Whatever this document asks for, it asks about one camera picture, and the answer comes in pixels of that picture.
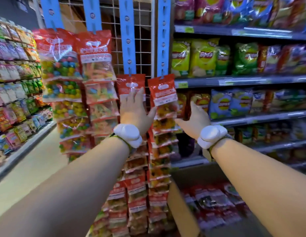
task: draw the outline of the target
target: store aisle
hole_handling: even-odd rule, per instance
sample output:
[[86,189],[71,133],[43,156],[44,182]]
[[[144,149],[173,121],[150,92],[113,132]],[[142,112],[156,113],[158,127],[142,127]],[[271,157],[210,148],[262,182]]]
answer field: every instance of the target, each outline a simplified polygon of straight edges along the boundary
[[0,182],[0,215],[41,182],[67,165],[55,128]]

